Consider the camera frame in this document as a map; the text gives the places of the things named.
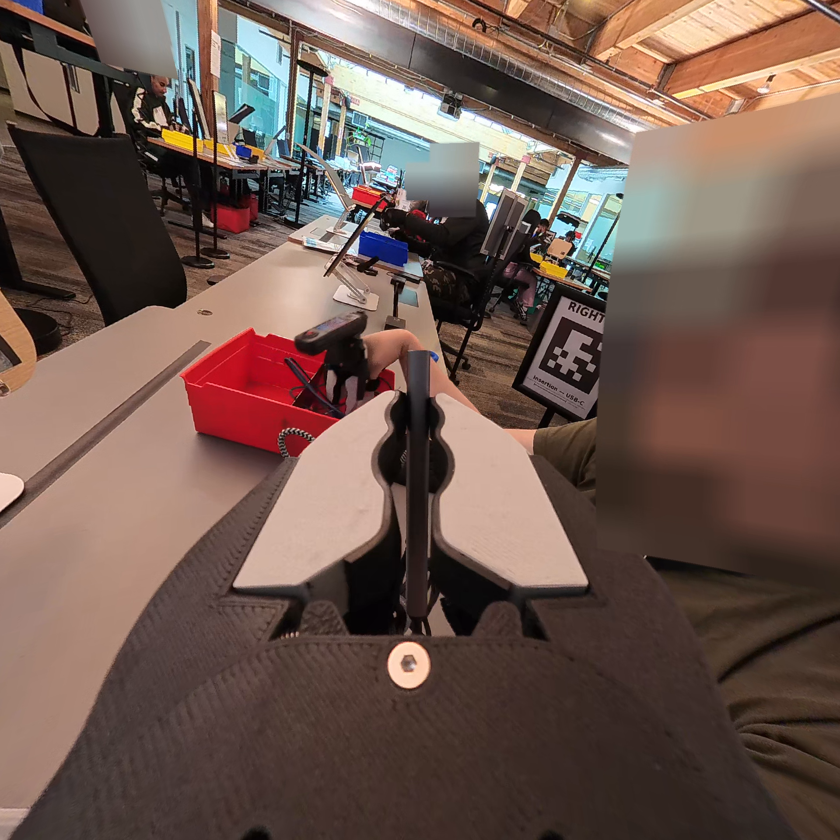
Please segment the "black pole stand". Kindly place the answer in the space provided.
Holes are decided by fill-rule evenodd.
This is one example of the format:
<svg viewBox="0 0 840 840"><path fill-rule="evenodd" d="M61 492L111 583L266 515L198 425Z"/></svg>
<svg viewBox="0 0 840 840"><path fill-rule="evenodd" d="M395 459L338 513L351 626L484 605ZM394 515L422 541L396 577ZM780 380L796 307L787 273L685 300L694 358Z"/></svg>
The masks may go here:
<svg viewBox="0 0 840 840"><path fill-rule="evenodd" d="M210 270L215 267L215 264L209 257L203 255L200 242L203 231L203 210L201 203L201 175L197 155L198 126L195 106L192 106L191 110L190 127L192 136L192 162L190 167L189 186L191 187L190 195L192 206L192 230L194 235L194 253L183 257L182 263L188 267Z"/></svg>

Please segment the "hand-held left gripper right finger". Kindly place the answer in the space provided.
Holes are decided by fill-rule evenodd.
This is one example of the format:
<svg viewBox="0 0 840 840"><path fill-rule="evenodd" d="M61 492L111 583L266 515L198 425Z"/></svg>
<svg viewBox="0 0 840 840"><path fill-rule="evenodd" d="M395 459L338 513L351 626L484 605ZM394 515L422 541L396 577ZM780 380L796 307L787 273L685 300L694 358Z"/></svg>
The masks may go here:
<svg viewBox="0 0 840 840"><path fill-rule="evenodd" d="M582 501L552 468L539 472L513 436L450 395L432 400L437 483L429 498L429 578L448 632L475 632L487 608L510 607L523 632L543 615L589 606L585 554L567 529Z"/></svg>

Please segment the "tablet on folding stand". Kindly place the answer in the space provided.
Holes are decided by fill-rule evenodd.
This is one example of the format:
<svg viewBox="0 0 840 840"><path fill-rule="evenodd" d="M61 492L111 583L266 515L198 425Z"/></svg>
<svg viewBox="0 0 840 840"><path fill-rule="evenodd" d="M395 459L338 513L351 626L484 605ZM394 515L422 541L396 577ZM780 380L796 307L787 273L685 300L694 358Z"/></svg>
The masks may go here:
<svg viewBox="0 0 840 840"><path fill-rule="evenodd" d="M323 276L327 278L335 275L338 278L340 285L349 293L352 302L360 304L363 308L367 305L370 290L367 287L363 290L354 282L351 274L348 274L347 272L342 272L340 268L343 265L345 257L349 255L352 246L357 242L357 240L361 236L361 233L365 230L368 223L372 220L373 216L375 215L375 212L381 209L382 205L384 204L386 204L386 200L383 197L380 197L375 200L374 204L368 210L367 214L364 216L361 222L357 224L356 228L347 238L345 244L336 253L336 255L332 257L331 261L324 267Z"/></svg>

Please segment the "blue plastic bin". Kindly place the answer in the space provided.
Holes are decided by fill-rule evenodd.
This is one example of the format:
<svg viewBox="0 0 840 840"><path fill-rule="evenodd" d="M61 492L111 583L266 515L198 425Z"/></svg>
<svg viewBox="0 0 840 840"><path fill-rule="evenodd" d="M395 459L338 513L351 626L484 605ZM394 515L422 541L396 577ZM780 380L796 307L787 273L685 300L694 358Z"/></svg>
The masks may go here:
<svg viewBox="0 0 840 840"><path fill-rule="evenodd" d="M358 255L378 259L389 266L403 267L408 262L408 246L399 239L364 230L358 239Z"/></svg>

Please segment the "black swivel chair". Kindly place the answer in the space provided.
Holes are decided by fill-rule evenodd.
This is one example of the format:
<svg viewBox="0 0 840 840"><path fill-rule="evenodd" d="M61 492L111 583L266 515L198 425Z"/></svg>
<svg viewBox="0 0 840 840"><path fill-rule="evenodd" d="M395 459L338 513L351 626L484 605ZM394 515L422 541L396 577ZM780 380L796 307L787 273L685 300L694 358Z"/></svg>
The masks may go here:
<svg viewBox="0 0 840 840"><path fill-rule="evenodd" d="M467 371L470 367L470 362L466 357L467 345L473 333L480 330L487 314L490 293L495 286L497 264L498 259L488 258L477 270L469 270L443 260L434 262L435 268L452 273L469 293L467 299L462 302L446 301L432 293L429 295L438 333L440 333L444 324L450 324L465 330L458 347L451 346L443 340L439 341L448 378L455 385L459 384L457 377L459 369Z"/></svg>

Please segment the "grey usb hub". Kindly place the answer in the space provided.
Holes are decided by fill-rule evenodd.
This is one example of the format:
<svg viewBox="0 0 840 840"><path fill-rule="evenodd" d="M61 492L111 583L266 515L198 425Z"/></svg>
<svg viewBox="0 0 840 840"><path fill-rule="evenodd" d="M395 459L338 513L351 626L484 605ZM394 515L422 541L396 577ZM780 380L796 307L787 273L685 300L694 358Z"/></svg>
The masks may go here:
<svg viewBox="0 0 840 840"><path fill-rule="evenodd" d="M406 614L411 634L423 632L428 612L430 363L427 351L407 355Z"/></svg>

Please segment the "framed marker sign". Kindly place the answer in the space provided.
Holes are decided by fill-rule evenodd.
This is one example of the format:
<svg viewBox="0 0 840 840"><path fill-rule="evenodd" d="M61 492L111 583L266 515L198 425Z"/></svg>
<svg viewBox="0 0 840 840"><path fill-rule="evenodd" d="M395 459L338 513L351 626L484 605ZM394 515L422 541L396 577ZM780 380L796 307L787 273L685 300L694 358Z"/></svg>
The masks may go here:
<svg viewBox="0 0 840 840"><path fill-rule="evenodd" d="M512 388L544 409L539 428L597 414L606 304L559 285L542 310Z"/></svg>

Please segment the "grey monitor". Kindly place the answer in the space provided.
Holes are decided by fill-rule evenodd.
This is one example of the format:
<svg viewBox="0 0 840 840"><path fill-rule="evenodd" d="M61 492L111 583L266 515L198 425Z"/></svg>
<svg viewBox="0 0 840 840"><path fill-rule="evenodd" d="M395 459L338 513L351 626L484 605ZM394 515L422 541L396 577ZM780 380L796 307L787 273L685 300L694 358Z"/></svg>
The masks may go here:
<svg viewBox="0 0 840 840"><path fill-rule="evenodd" d="M529 200L526 197L504 187L490 219L480 253L488 258L501 259L528 208Z"/></svg>

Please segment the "red plastic bin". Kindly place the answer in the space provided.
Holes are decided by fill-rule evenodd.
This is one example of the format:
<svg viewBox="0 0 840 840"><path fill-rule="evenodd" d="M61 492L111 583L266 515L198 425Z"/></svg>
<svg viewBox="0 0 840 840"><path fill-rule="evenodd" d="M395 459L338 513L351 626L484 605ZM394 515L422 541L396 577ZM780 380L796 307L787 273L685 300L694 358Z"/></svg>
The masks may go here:
<svg viewBox="0 0 840 840"><path fill-rule="evenodd" d="M323 356L300 353L294 339L272 333L248 329L234 336L182 374L195 430L299 456L349 412L344 398L341 408L332 408L326 398ZM369 384L364 402L393 391L395 383L395 373L385 369Z"/></svg>

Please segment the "person's right hand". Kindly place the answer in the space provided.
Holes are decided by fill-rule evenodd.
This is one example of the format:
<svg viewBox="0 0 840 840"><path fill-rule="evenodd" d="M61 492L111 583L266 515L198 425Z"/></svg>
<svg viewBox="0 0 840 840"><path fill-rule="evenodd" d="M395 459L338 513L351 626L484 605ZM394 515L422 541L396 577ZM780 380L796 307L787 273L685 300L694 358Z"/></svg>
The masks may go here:
<svg viewBox="0 0 840 840"><path fill-rule="evenodd" d="M363 337L366 359L366 382L375 382L379 375L403 357L406 342L411 346L412 334L404 329L388 329Z"/></svg>

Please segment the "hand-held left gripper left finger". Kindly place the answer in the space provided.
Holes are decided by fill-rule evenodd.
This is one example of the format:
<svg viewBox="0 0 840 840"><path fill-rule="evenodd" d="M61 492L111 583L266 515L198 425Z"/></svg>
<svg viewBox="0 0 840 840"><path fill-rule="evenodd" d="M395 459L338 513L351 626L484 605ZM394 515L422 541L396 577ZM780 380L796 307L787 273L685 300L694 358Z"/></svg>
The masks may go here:
<svg viewBox="0 0 840 840"><path fill-rule="evenodd" d="M352 633L387 633L403 585L392 493L402 397L377 395L302 451L247 550L236 593L329 602Z"/></svg>

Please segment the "black office chair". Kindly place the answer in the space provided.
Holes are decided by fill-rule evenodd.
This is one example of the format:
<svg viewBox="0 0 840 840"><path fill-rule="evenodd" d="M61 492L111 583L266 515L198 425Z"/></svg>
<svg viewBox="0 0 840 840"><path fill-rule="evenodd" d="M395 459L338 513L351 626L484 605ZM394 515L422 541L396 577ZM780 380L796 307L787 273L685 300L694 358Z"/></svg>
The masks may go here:
<svg viewBox="0 0 840 840"><path fill-rule="evenodd" d="M126 135L60 135L11 122L7 128L105 325L186 302L184 266Z"/></svg>

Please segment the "person's right forearm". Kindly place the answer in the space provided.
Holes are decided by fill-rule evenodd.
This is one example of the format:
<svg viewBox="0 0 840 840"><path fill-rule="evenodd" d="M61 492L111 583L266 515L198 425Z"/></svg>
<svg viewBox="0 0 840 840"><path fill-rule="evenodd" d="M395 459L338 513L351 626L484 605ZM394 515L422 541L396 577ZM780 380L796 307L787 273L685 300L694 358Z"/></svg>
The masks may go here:
<svg viewBox="0 0 840 840"><path fill-rule="evenodd" d="M435 358L430 357L430 375L429 375L429 392L432 397L440 394L446 394L452 399L456 400L469 410L480 415L479 409L474 405L462 391L459 390L456 384L449 380L445 368L440 366L440 363ZM534 429L516 429L503 428L520 446L522 446L528 455L534 455L534 437L536 431Z"/></svg>

